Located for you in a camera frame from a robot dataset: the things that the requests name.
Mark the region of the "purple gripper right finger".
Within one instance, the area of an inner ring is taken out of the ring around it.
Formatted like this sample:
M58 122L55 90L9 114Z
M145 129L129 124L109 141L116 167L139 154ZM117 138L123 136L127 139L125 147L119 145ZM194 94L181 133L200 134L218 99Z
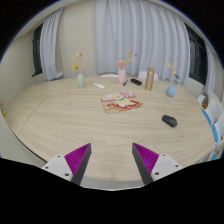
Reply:
M132 154L145 185L182 169L168 154L157 154L137 143L132 144Z

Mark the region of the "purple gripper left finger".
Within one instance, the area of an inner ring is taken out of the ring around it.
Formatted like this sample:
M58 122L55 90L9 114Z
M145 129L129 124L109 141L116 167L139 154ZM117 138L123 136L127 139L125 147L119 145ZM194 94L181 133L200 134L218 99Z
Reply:
M91 155L91 144L83 145L67 155L57 154L42 169L80 185Z

